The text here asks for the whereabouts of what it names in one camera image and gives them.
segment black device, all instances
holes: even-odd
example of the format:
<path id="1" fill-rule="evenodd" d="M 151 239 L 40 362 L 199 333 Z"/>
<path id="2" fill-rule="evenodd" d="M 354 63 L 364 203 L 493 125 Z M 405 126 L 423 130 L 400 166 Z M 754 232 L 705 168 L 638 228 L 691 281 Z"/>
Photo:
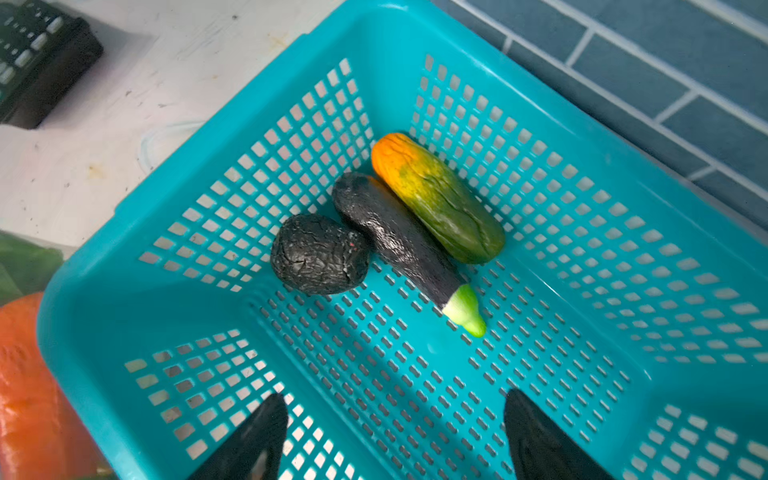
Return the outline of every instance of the black device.
<path id="1" fill-rule="evenodd" d="M 518 389 L 507 393 L 504 425 L 519 480 L 613 480 Z"/>
<path id="2" fill-rule="evenodd" d="M 274 393 L 187 480 L 277 480 L 287 433 L 288 407 Z"/>
<path id="3" fill-rule="evenodd" d="M 39 0 L 0 3 L 0 123 L 37 127 L 103 52 L 82 18 Z"/>

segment green vegetable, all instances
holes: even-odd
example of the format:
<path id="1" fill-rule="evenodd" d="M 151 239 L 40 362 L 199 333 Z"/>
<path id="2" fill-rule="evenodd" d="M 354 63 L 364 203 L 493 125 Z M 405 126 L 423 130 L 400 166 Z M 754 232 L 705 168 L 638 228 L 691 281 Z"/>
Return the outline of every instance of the green vegetable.
<path id="1" fill-rule="evenodd" d="M 0 232 L 0 306 L 45 290 L 63 262 L 58 250 Z"/>
<path id="2" fill-rule="evenodd" d="M 367 175 L 345 174 L 333 187 L 333 205 L 342 220 L 363 232 L 379 255 L 449 319 L 473 336 L 485 334 L 475 292 L 419 219 L 387 187 Z"/>
<path id="3" fill-rule="evenodd" d="M 504 248 L 504 229 L 445 164 L 402 134 L 373 147 L 373 168 L 445 249 L 462 263 L 487 263 Z"/>

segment black keyboard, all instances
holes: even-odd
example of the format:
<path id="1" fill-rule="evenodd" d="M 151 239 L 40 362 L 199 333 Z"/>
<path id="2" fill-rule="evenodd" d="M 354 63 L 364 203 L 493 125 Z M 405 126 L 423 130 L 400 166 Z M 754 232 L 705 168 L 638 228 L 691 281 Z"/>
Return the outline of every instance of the black keyboard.
<path id="1" fill-rule="evenodd" d="M 82 18 L 38 0 L 0 3 L 0 122 L 37 127 L 102 52 Z"/>

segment green leaf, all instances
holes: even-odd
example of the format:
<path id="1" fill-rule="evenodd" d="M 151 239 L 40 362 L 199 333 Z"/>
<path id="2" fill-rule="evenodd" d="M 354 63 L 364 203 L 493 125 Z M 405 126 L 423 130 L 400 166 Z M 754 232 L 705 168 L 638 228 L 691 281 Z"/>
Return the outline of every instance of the green leaf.
<path id="1" fill-rule="evenodd" d="M 0 232 L 0 266 L 22 295 L 45 290 L 63 262 L 64 257 L 56 249 L 38 247 Z"/>
<path id="2" fill-rule="evenodd" d="M 22 296 L 24 296 L 24 293 L 18 289 L 16 283 L 11 278 L 11 275 L 2 263 L 0 263 L 0 306 L 10 303 Z"/>

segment tile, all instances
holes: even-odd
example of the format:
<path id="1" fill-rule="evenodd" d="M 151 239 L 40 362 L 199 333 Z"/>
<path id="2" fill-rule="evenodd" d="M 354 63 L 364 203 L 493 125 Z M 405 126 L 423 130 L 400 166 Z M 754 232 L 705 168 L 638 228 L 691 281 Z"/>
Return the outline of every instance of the tile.
<path id="1" fill-rule="evenodd" d="M 581 110 L 680 175 L 686 176 L 706 167 L 707 164 L 698 157 L 585 87 L 570 75 L 553 67 L 522 45 L 513 43 L 509 56 Z"/>
<path id="2" fill-rule="evenodd" d="M 565 0 L 567 3 L 578 8 L 583 13 L 594 17 L 603 11 L 613 0 Z"/>
<path id="3" fill-rule="evenodd" d="M 768 188 L 768 137 L 705 98 L 669 117 L 670 130 Z"/>
<path id="4" fill-rule="evenodd" d="M 432 0 L 432 3 L 448 15 L 451 15 L 453 18 L 460 21 L 466 28 L 472 30 L 477 36 L 483 38 L 498 50 L 501 50 L 504 46 L 504 40 L 507 38 L 506 35 L 488 25 L 480 18 L 477 18 L 472 13 L 467 12 L 452 0 Z"/>
<path id="5" fill-rule="evenodd" d="M 514 33 L 565 60 L 586 28 L 539 0 L 468 0 Z"/>
<path id="6" fill-rule="evenodd" d="M 597 20 L 768 118 L 768 45 L 683 0 L 613 0 Z"/>
<path id="7" fill-rule="evenodd" d="M 653 118 L 688 89 L 595 35 L 574 64 L 596 84 Z"/>
<path id="8" fill-rule="evenodd" d="M 750 17 L 768 25 L 768 2 L 765 0 L 721 0 L 723 3 L 741 10 Z"/>
<path id="9" fill-rule="evenodd" d="M 728 207 L 768 230 L 768 202 L 753 194 L 720 172 L 707 175 L 695 182 Z"/>

